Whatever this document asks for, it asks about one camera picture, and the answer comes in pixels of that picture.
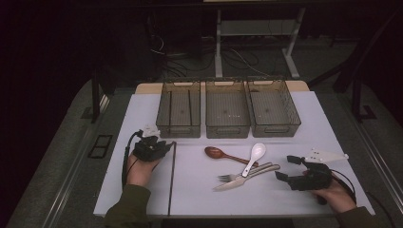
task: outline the utensil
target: utensil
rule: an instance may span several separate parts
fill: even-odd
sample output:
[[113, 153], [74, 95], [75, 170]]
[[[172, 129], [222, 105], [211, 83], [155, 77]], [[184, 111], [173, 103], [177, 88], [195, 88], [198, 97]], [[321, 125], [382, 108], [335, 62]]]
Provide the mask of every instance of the utensil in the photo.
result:
[[[240, 159], [240, 158], [231, 156], [231, 155], [227, 155], [227, 154], [225, 154], [222, 150], [218, 149], [217, 147], [213, 147], [213, 146], [207, 146], [207, 147], [205, 147], [205, 148], [204, 148], [204, 152], [205, 152], [205, 154], [206, 154], [208, 157], [210, 157], [210, 158], [212, 158], [212, 159], [223, 159], [223, 158], [226, 158], [226, 159], [231, 159], [231, 160], [234, 160], [234, 161], [237, 161], [237, 162], [241, 162], [241, 163], [244, 163], [244, 164], [249, 163], [248, 160], [243, 160], [243, 159]], [[259, 164], [258, 164], [257, 162], [253, 162], [253, 166], [258, 167]]]
[[246, 178], [246, 176], [248, 176], [252, 164], [255, 161], [259, 160], [261, 157], [263, 157], [264, 153], [266, 153], [266, 146], [263, 143], [256, 143], [252, 147], [251, 160], [249, 161], [248, 165], [246, 165], [246, 168], [242, 172], [243, 177]]
[[[264, 168], [267, 168], [269, 166], [272, 166], [273, 164], [271, 162], [267, 162], [265, 164], [261, 164], [259, 167], [252, 168], [250, 171], [250, 174], [256, 173]], [[240, 177], [242, 173], [239, 174], [228, 174], [228, 175], [221, 175], [218, 176], [220, 182], [231, 182], [234, 181], [237, 177]]]
[[233, 189], [233, 188], [236, 188], [236, 187], [239, 187], [239, 186], [243, 185], [246, 181], [248, 181], [249, 179], [251, 179], [251, 178], [253, 178], [253, 177], [255, 177], [255, 176], [259, 175], [259, 174], [262, 174], [262, 173], [265, 173], [265, 172], [268, 172], [268, 171], [279, 170], [279, 169], [280, 169], [280, 167], [279, 167], [278, 164], [273, 164], [273, 165], [271, 165], [269, 167], [266, 167], [266, 168], [264, 168], [264, 169], [262, 169], [262, 170], [260, 170], [260, 171], [258, 171], [256, 173], [253, 173], [253, 174], [251, 173], [251, 175], [249, 175], [246, 178], [243, 177], [243, 176], [237, 177], [237, 178], [235, 178], [235, 180], [232, 180], [231, 182], [227, 182], [227, 183], [224, 183], [222, 185], [219, 185], [219, 186], [213, 188], [213, 190], [217, 191], [217, 192], [220, 192], [220, 191]]

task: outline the olive green sleeve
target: olive green sleeve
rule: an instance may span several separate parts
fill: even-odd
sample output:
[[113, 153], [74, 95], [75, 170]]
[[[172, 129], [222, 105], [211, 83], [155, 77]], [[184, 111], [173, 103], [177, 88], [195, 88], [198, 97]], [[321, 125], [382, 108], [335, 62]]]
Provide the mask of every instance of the olive green sleeve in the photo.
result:
[[342, 228], [381, 228], [380, 221], [372, 216], [367, 208], [358, 207], [356, 209], [336, 215]]
[[146, 207], [151, 193], [148, 189], [128, 184], [119, 201], [105, 216], [106, 227], [148, 227]]

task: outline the white plastic spoon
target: white plastic spoon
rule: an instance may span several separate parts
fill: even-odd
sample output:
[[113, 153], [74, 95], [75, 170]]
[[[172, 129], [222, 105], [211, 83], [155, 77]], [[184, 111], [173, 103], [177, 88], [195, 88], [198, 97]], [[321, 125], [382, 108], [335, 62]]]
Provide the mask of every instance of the white plastic spoon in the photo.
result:
[[242, 176], [246, 178], [249, 174], [249, 170], [252, 167], [252, 164], [259, 160], [261, 157], [263, 157], [264, 153], [266, 153], [266, 146], [263, 143], [256, 143], [252, 147], [252, 152], [251, 152], [251, 159], [249, 160], [248, 165], [246, 165], [246, 168], [242, 172]]

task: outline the white table surface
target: white table surface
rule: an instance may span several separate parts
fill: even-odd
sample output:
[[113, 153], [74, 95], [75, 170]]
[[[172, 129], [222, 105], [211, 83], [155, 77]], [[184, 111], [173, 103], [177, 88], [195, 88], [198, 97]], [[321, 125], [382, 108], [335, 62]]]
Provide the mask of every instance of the white table surface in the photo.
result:
[[[174, 180], [171, 189], [173, 147], [153, 172], [148, 188], [151, 198], [147, 214], [154, 217], [180, 218], [294, 218], [330, 216], [328, 205], [317, 204], [309, 192], [292, 191], [290, 186], [268, 172], [248, 180], [243, 186], [223, 192], [214, 192], [213, 187], [221, 184], [218, 175], [237, 174], [244, 164], [227, 159], [213, 160], [204, 154], [206, 146], [216, 146], [225, 153], [249, 160], [250, 150], [255, 143], [266, 145], [266, 154], [258, 162], [277, 163], [279, 170], [289, 176], [300, 176], [304, 165], [288, 163], [286, 156], [307, 156], [312, 148], [344, 154], [332, 127], [323, 113], [314, 92], [291, 92], [297, 107], [301, 126], [293, 138], [207, 139], [204, 124], [205, 98], [201, 95], [201, 137], [198, 139], [161, 139], [168, 143], [177, 142]], [[104, 216], [122, 194], [121, 172], [125, 146], [130, 136], [146, 124], [155, 124], [160, 94], [134, 94], [125, 114], [125, 119], [113, 151], [104, 183], [94, 209], [94, 215]], [[131, 148], [138, 138], [133, 139]], [[333, 161], [327, 165], [346, 175], [356, 190], [358, 206], [365, 206], [371, 214], [374, 209], [369, 203], [355, 173], [348, 163]]]

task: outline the plastic bin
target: plastic bin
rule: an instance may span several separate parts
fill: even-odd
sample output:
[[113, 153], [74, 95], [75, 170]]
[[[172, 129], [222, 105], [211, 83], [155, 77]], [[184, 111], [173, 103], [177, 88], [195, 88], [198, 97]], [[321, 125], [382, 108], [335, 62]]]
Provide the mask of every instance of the plastic bin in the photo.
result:
[[293, 137], [301, 120], [287, 84], [268, 77], [247, 77], [248, 104], [255, 138]]
[[205, 124], [208, 139], [245, 139], [250, 119], [242, 78], [207, 78]]
[[163, 82], [156, 126], [161, 138], [201, 136], [201, 81], [199, 78]]

